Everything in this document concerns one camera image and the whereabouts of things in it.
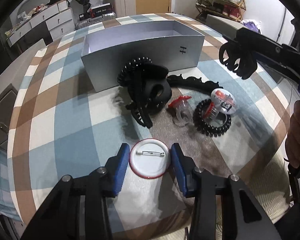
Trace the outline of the person's right hand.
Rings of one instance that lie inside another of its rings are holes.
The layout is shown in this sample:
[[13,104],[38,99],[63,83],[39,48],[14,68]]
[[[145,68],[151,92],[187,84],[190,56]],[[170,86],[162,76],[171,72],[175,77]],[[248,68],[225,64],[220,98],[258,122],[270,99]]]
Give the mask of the person's right hand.
[[285,150],[290,165],[298,168],[300,166],[300,100],[294,103],[294,112],[289,121]]

